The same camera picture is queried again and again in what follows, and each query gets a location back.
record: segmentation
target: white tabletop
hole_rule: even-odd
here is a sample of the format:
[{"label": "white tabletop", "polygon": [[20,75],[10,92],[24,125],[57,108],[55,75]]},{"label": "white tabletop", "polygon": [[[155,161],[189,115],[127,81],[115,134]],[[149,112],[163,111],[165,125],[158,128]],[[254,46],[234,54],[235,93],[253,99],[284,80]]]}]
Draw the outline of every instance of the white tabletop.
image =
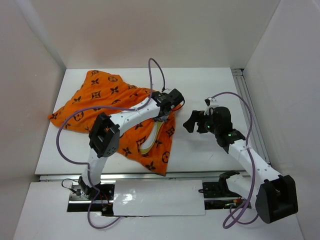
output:
[{"label": "white tabletop", "polygon": [[[62,107],[84,82],[87,71],[92,69],[67,69],[54,110]],[[138,87],[149,87],[147,68],[99,69],[118,74],[124,81]],[[161,90],[162,78],[158,69],[153,69],[153,88]],[[204,99],[214,94],[237,92],[230,68],[164,68],[166,87],[177,88],[185,98],[184,107],[176,114],[176,129],[170,152],[167,172],[205,172],[243,170],[242,166],[220,148],[213,134],[188,133],[183,123],[189,119],[192,110],[204,110]],[[245,117],[238,98],[232,95],[218,97],[219,104],[231,111],[234,128],[247,134]],[[73,165],[60,157],[56,148],[58,128],[50,123],[35,173],[38,175],[81,174],[83,166]],[[61,149],[66,156],[78,162],[86,162],[89,156],[88,134],[62,131]],[[107,160],[102,173],[129,174],[149,173],[140,163],[129,160],[121,154],[114,154]]]},{"label": "white tabletop", "polygon": [[[303,240],[295,215],[272,224],[260,219],[247,226],[235,224],[226,230],[222,223],[227,209],[206,210],[199,216],[123,217],[109,229],[96,230],[88,224],[86,212],[67,212],[69,193],[60,182],[31,183],[14,240]],[[255,215],[248,209],[241,220]],[[102,226],[114,218],[92,212],[91,219]]]}]

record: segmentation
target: white panel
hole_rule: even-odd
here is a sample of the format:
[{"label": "white panel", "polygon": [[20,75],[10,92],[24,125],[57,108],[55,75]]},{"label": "white panel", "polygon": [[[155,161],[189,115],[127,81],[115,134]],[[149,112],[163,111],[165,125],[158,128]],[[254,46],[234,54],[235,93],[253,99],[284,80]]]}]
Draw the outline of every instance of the white panel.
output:
[{"label": "white panel", "polygon": [[282,0],[244,71],[271,163],[296,181],[306,240],[320,235],[320,8]]},{"label": "white panel", "polygon": [[11,240],[63,76],[12,0],[0,1],[0,72],[0,238]]},{"label": "white panel", "polygon": [[[222,222],[229,210],[207,210],[200,216],[123,217],[106,230],[96,230],[86,212],[67,212],[69,190],[60,182],[32,183],[16,229],[14,240],[303,240],[295,215],[265,224],[260,219],[249,226],[236,224],[225,230]],[[243,221],[256,215],[248,209]],[[99,226],[114,218],[91,213]]]},{"label": "white panel", "polygon": [[115,216],[205,215],[201,180],[117,180],[114,187]]},{"label": "white panel", "polygon": [[[56,101],[55,110],[62,107],[83,83],[89,69],[68,69]],[[149,74],[146,68],[101,69],[105,72],[119,74],[126,82],[139,87],[149,87]],[[154,89],[162,88],[160,71],[152,70]],[[175,132],[167,167],[168,173],[206,172],[243,170],[243,167],[218,146],[213,134],[188,133],[183,123],[189,119],[193,110],[205,110],[204,99],[214,94],[236,92],[235,82],[229,68],[164,68],[166,87],[177,88],[185,98],[184,107],[176,113]],[[223,95],[218,97],[221,106],[230,109],[233,126],[247,134],[247,125],[237,97]],[[56,148],[58,128],[49,125],[41,151],[36,173],[81,174],[84,166],[73,165],[65,161]],[[87,162],[89,156],[88,134],[74,131],[62,131],[61,149],[74,161]],[[128,160],[119,153],[108,158],[102,173],[150,173],[140,163]]]},{"label": "white panel", "polygon": [[280,0],[29,0],[69,69],[243,68]]}]

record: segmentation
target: white wall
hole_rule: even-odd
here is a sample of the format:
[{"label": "white wall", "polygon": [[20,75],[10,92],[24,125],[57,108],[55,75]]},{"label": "white wall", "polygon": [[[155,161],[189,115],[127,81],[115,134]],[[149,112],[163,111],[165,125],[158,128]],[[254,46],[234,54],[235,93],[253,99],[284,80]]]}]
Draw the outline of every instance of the white wall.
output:
[{"label": "white wall", "polygon": [[281,0],[244,71],[270,161],[296,181],[297,216],[306,240],[320,236],[320,7],[316,1],[320,3]]},{"label": "white wall", "polygon": [[13,0],[0,2],[0,238],[13,238],[63,71]]},{"label": "white wall", "polygon": [[81,69],[145,68],[149,57],[244,68],[280,0],[28,1],[67,68]]}]

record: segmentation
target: robotic arm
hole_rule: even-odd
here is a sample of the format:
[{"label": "robotic arm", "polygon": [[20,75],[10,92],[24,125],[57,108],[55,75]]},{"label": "robotic arm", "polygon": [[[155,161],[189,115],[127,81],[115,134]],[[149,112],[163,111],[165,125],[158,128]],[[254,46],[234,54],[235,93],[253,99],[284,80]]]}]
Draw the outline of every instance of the robotic arm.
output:
[{"label": "robotic arm", "polygon": [[[86,167],[78,181],[82,191],[89,198],[93,198],[97,193],[91,183],[99,188],[103,168],[108,157],[118,150],[121,136],[130,128],[147,119],[154,119],[156,122],[166,121],[172,109],[184,101],[184,97],[177,89],[173,89],[168,94],[156,91],[152,93],[148,105],[138,109],[147,101],[148,98],[133,106],[133,109],[137,109],[135,111],[121,111],[111,115],[101,113],[97,116],[89,133],[91,149],[88,162],[90,163],[90,172]],[[157,132],[157,127],[158,124],[154,124],[154,129],[145,142],[154,142],[157,135],[152,133]]]},{"label": "robotic arm", "polygon": [[[212,133],[216,141],[227,154],[235,158],[244,169],[253,175],[252,163],[247,151],[246,138],[233,128],[231,114],[228,108],[219,106],[215,99],[205,100],[206,110],[192,111],[191,117],[183,126],[193,133],[195,123],[197,132]],[[268,165],[253,149],[250,149],[255,163],[255,184],[250,200],[251,207],[256,208],[259,217],[267,224],[285,218],[298,212],[296,184],[289,176],[282,176]],[[236,171],[226,172],[220,176],[220,185],[227,191],[248,196],[251,179],[239,175]]]}]

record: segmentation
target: patterned fabric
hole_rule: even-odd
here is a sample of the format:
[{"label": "patterned fabric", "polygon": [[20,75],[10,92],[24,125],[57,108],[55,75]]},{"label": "patterned fabric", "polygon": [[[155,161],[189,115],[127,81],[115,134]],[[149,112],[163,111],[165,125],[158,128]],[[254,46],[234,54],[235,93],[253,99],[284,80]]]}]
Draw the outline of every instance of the patterned fabric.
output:
[{"label": "patterned fabric", "polygon": [[[48,118],[56,127],[60,127],[68,116],[80,109],[94,106],[130,108],[142,102],[149,93],[150,89],[127,84],[119,75],[91,70],[87,72],[84,83],[74,96]],[[79,133],[89,133],[97,115],[103,112],[111,115],[121,111],[101,108],[87,110],[71,118],[64,128]],[[141,163],[152,172],[165,175],[176,128],[175,113],[172,112],[168,121],[161,126],[151,150],[142,155],[140,147],[148,138],[154,124],[154,120],[148,119],[126,131],[120,137],[117,152]]]}]

